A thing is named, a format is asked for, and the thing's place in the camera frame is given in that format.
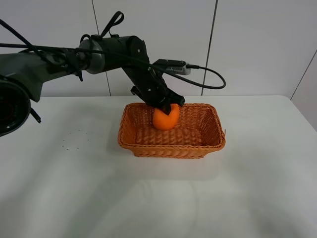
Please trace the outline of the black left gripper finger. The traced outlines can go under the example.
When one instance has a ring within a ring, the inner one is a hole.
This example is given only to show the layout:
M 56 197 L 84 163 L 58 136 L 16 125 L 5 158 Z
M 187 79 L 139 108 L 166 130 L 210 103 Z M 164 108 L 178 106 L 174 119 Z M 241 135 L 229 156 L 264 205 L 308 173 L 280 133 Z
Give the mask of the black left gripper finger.
M 165 115 L 169 115 L 172 111 L 172 106 L 171 106 L 171 103 L 167 102 L 165 103 L 163 106 L 162 106 L 162 112 L 165 114 Z
M 185 98 L 172 90 L 169 90 L 167 101 L 169 104 L 177 104 L 180 107 L 185 104 Z

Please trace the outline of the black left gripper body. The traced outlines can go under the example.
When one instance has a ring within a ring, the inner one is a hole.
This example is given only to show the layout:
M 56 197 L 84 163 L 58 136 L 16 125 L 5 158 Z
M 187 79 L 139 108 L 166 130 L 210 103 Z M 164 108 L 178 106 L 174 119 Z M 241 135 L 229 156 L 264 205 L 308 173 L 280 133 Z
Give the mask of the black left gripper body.
M 167 86 L 156 75 L 153 69 L 130 65 L 123 71 L 132 81 L 131 93 L 138 96 L 148 106 L 155 108 L 170 108 L 170 98 Z

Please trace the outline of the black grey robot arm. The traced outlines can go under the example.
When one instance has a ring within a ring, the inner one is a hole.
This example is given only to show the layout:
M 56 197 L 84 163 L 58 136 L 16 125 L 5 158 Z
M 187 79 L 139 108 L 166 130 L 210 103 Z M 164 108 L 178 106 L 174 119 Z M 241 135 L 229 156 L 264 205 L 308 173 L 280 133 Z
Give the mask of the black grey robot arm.
M 150 65 L 146 44 L 136 36 L 82 40 L 79 48 L 2 54 L 0 57 L 0 133 L 17 130 L 33 116 L 44 83 L 67 75 L 82 77 L 121 68 L 133 83 L 132 93 L 148 106 L 168 114 L 185 99 L 166 85 L 162 71 Z

